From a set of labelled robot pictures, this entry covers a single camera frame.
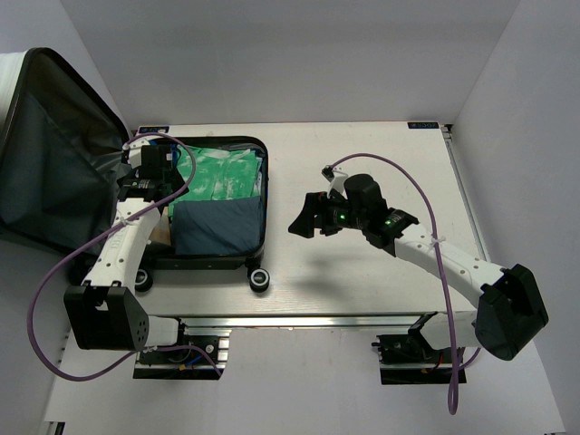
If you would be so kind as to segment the beige tissue pack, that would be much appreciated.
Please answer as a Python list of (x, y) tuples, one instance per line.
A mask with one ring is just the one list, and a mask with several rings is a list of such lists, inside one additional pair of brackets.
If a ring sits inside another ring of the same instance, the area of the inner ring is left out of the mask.
[(171, 246), (171, 232), (169, 216), (163, 213), (157, 225), (150, 233), (150, 242), (153, 244), (161, 244), (166, 247)]

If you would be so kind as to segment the green white tie-dye shirt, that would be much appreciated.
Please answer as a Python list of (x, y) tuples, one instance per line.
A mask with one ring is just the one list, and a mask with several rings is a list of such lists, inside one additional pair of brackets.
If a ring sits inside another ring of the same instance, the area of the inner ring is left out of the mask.
[(217, 150), (190, 147), (196, 171), (188, 192), (173, 200), (209, 201), (259, 196), (259, 173), (263, 158), (256, 150)]

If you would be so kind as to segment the slate blue garment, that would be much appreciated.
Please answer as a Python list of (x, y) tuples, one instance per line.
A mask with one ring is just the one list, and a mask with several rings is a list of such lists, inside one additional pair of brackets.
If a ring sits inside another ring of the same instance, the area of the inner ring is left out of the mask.
[(265, 233), (260, 197), (182, 201), (173, 208), (172, 243), (178, 256), (237, 256), (256, 251)]

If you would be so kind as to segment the black suitcase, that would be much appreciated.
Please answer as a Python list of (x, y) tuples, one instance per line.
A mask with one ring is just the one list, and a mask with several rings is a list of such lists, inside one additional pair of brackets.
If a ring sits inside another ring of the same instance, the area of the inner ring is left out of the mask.
[[(265, 233), (254, 252), (237, 256), (178, 256), (175, 247), (153, 244), (140, 264), (137, 289), (147, 291), (158, 269), (245, 267), (250, 287), (264, 292), (270, 276), (262, 267), (266, 238), (268, 152), (248, 136), (191, 137), (141, 134), (151, 145), (168, 144), (189, 183), (196, 171), (190, 147), (256, 150), (263, 158), (259, 196)], [(77, 251), (107, 230), (114, 218), (118, 182), (131, 170), (123, 145), (130, 139), (121, 119), (60, 54), (33, 48), (1, 57), (1, 236), (22, 245)]]

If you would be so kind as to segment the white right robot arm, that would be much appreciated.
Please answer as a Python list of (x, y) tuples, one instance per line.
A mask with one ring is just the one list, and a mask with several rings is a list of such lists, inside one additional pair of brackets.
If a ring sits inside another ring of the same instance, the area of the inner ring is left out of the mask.
[(378, 183), (367, 174), (348, 177), (343, 188), (312, 192), (290, 224), (291, 234), (312, 238), (344, 228), (362, 232), (376, 248), (424, 271), (445, 277), (473, 311), (424, 314), (408, 330), (411, 354), (432, 360), (455, 343), (481, 347), (511, 361), (547, 325), (548, 314), (533, 273), (522, 265), (505, 268), (437, 241), (413, 215), (390, 208)]

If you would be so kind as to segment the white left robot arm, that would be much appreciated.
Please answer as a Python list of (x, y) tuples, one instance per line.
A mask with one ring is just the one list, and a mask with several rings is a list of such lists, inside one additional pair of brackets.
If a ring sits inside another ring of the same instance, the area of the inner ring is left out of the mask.
[(140, 352), (158, 346), (171, 361), (186, 359), (191, 339), (179, 321), (146, 313), (135, 292), (141, 259), (161, 219), (159, 203), (177, 192), (184, 179), (173, 163), (170, 145), (140, 140), (129, 146), (131, 171), (121, 179), (112, 224), (91, 270), (69, 287), (64, 305), (78, 346), (84, 350)]

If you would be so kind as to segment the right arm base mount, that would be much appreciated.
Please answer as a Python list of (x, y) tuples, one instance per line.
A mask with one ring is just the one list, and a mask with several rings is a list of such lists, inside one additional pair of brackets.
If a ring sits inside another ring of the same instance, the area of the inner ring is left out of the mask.
[(444, 385), (451, 381), (450, 348), (428, 350), (404, 334), (377, 335), (372, 349), (382, 385)]

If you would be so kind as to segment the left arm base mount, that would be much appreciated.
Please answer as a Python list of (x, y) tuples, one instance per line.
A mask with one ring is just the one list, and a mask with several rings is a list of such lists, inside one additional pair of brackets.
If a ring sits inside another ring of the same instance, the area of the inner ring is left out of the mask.
[(200, 351), (191, 349), (191, 346), (200, 348), (223, 372), (228, 358), (229, 331), (218, 331), (216, 334), (184, 333), (177, 346), (187, 346), (187, 349), (139, 353), (132, 377), (141, 380), (217, 381), (221, 374), (215, 371)]

